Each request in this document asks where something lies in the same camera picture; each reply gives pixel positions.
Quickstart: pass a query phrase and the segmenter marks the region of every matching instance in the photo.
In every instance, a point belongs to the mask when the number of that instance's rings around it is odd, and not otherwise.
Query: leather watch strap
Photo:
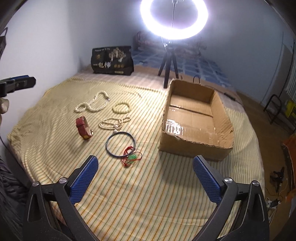
[[[88,140],[94,132],[90,129],[85,116],[76,119],[76,127],[83,139]]]

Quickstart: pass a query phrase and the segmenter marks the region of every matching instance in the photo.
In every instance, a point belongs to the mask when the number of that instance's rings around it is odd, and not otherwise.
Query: blue checkered blanket
[[[132,51],[134,65],[142,65],[145,67],[159,68],[163,60],[164,53],[154,53],[149,51]],[[198,76],[203,80],[215,83],[224,88],[235,91],[234,87],[228,81],[226,75],[221,71],[219,66],[211,60],[199,57],[197,59],[185,59],[176,56],[178,71],[180,74],[189,76]]]

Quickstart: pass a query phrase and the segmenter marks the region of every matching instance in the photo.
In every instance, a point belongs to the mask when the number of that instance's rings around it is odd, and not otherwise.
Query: striped bed sheet
[[[98,157],[99,170],[75,206],[100,240],[191,240],[215,208],[192,169],[192,158],[158,150],[167,94],[157,88],[162,82],[163,78],[143,73],[128,77],[80,72],[48,90],[8,135],[29,176],[42,184],[68,177],[89,155]],[[94,130],[94,136],[84,141],[75,126],[82,114],[74,113],[74,108],[100,90],[108,93],[111,102],[101,112],[82,113]],[[130,168],[108,156],[104,146],[112,132],[99,128],[101,119],[121,116],[111,109],[122,100],[132,105],[132,120],[122,131],[134,135],[137,151],[143,154]],[[93,107],[103,103],[98,100]],[[223,161],[210,165],[236,182],[256,179],[264,190],[261,154],[249,119],[243,109],[226,105],[225,109],[234,126],[234,148]],[[129,145],[125,137],[110,143],[116,153]],[[58,206],[53,208],[62,220]],[[235,204],[221,236],[229,231],[237,209]]]

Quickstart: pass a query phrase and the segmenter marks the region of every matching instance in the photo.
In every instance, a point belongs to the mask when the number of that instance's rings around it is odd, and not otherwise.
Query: ring light
[[[169,28],[158,23],[151,15],[151,4],[153,0],[143,0],[141,3],[141,15],[147,28],[155,35],[164,37],[166,39],[177,40],[187,39],[198,34],[205,26],[208,18],[207,7],[203,0],[192,0],[195,4],[198,17],[194,24],[188,28],[176,29]]]

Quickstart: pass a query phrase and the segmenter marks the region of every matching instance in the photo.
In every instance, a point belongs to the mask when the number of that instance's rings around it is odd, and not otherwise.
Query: tripod
[[[169,42],[167,45],[165,45],[165,56],[163,57],[163,61],[161,63],[158,76],[161,75],[163,68],[165,66],[165,80],[163,83],[163,87],[166,89],[168,87],[168,79],[170,77],[170,66],[173,61],[174,69],[175,69],[175,74],[176,78],[179,78],[178,74],[178,67],[177,67],[177,60],[175,56],[175,51],[174,48],[171,46],[171,42]]]

